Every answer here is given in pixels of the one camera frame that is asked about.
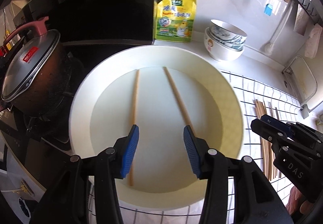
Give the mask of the person's right hand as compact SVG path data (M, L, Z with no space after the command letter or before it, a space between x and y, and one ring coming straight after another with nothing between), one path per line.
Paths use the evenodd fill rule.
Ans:
M296 186L291 188L288 203L285 207L290 215L299 211L302 215L307 216L310 213L313 213L315 209L322 211L322 206L318 206L307 201L305 196L297 189Z

